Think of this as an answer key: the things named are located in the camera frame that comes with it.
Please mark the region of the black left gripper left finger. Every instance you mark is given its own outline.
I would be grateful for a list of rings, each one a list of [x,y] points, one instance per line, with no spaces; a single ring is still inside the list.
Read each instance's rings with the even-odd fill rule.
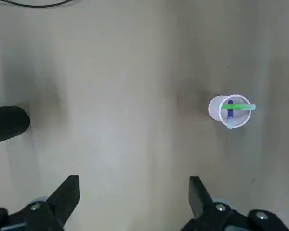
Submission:
[[[0,207],[0,231],[63,231],[79,201],[79,176],[70,175],[45,201],[13,214]]]

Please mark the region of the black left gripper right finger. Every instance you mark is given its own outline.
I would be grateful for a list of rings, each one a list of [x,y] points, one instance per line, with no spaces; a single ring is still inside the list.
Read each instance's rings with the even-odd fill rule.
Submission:
[[[288,231],[289,228],[274,213],[254,209],[242,215],[223,202],[215,202],[200,177],[189,178],[188,200],[194,217],[183,231]]]

